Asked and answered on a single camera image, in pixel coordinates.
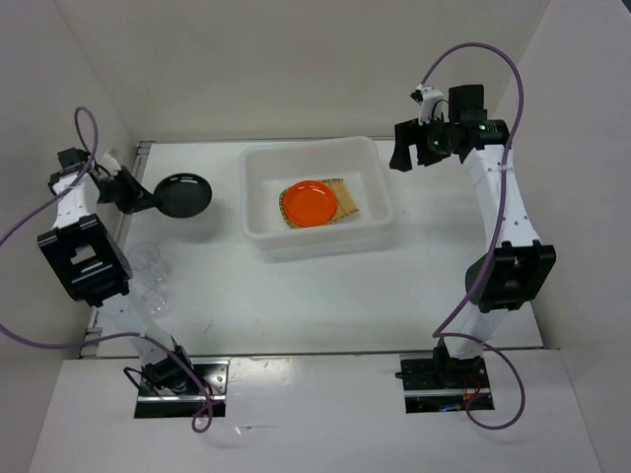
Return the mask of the black round plate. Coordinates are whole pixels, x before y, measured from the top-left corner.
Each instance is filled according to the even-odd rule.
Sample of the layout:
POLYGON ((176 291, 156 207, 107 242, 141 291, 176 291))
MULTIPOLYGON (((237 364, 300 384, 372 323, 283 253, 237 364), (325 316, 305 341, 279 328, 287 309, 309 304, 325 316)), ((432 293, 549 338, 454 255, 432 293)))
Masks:
POLYGON ((164 215, 187 219, 202 213, 213 196, 209 182, 194 173, 165 177, 155 188, 156 208, 164 215))

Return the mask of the woven bamboo tray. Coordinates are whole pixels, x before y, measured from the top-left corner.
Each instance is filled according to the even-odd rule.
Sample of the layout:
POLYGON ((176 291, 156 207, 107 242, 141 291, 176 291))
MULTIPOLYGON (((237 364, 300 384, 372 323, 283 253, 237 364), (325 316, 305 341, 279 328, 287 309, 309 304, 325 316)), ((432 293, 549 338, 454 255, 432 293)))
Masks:
MULTIPOLYGON (((323 226, 334 224, 343 220, 359 211, 358 206, 356 205, 353 197, 351 196, 343 178, 329 178, 318 180, 327 184, 334 192, 337 199, 337 210, 334 216, 323 226)), ((279 195, 279 210, 281 216, 283 217, 285 223, 291 229, 301 229, 302 227, 298 227, 292 224, 288 218, 284 215, 283 210, 281 209, 281 198, 283 197, 285 191, 288 189, 284 189, 279 195)))

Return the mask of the orange plastic plate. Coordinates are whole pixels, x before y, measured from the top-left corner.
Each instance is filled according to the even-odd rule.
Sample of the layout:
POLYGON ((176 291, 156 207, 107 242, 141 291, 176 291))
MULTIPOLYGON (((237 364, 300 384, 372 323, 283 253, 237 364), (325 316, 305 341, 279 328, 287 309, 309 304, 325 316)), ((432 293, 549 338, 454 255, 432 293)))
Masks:
POLYGON ((288 220, 302 228, 326 224, 337 210, 333 190, 318 180, 303 180, 289 187, 281 198, 281 209, 288 220))

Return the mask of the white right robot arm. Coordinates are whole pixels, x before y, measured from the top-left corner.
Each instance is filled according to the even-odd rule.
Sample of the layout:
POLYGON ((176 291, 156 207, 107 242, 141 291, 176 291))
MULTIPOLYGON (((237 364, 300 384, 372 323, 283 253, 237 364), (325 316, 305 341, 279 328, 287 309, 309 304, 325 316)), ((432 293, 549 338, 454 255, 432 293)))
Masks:
POLYGON ((395 125, 391 169, 407 172, 456 156, 472 180, 487 252, 465 272, 465 303, 446 327, 430 361, 402 368, 407 388, 465 388, 480 377, 482 350, 508 315, 531 302, 556 262, 553 245, 532 226, 515 176, 509 127, 491 119, 484 88, 465 85, 446 94, 419 85, 411 94, 417 118, 395 125))

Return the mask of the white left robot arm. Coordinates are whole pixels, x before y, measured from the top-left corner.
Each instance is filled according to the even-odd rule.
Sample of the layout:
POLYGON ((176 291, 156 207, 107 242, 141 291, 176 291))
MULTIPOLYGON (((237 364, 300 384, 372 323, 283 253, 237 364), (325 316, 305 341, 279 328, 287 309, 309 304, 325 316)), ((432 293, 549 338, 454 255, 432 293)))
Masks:
POLYGON ((95 307, 118 331, 131 335, 141 375, 157 393, 183 394, 196 381, 196 369, 175 338, 162 329, 132 293, 132 266, 97 214, 112 204, 125 215, 156 209, 174 219, 203 212, 212 198, 208 182, 191 173, 164 178, 148 191, 116 160, 106 166, 70 148, 59 152, 60 171, 48 187, 57 199, 52 229, 37 245, 62 287, 77 302, 95 307))

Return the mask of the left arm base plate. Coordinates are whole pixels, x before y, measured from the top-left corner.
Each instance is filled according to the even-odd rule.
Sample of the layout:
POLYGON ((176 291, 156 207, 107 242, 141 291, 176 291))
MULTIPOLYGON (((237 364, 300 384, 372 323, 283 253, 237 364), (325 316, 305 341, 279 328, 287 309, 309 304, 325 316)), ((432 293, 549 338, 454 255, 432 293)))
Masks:
MULTIPOLYGON (((224 418, 230 362, 227 359, 206 358, 193 360, 192 364, 204 390, 211 397, 212 416, 224 418)), ((136 389, 135 419, 191 418, 202 408, 206 408, 206 397, 202 389, 189 376, 184 379, 183 391, 173 393, 167 388, 154 387, 135 368, 125 367, 123 372, 136 389)), ((206 409, 202 415, 208 417, 206 409)))

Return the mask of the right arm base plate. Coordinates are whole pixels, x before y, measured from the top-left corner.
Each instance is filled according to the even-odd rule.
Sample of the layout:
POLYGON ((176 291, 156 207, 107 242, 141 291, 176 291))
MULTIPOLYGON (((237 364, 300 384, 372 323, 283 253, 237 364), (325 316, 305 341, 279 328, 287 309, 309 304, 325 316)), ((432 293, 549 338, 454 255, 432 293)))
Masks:
POLYGON ((486 365, 481 357, 447 361, 434 354, 403 354, 394 377, 401 381, 406 414, 464 412, 494 409, 486 365))

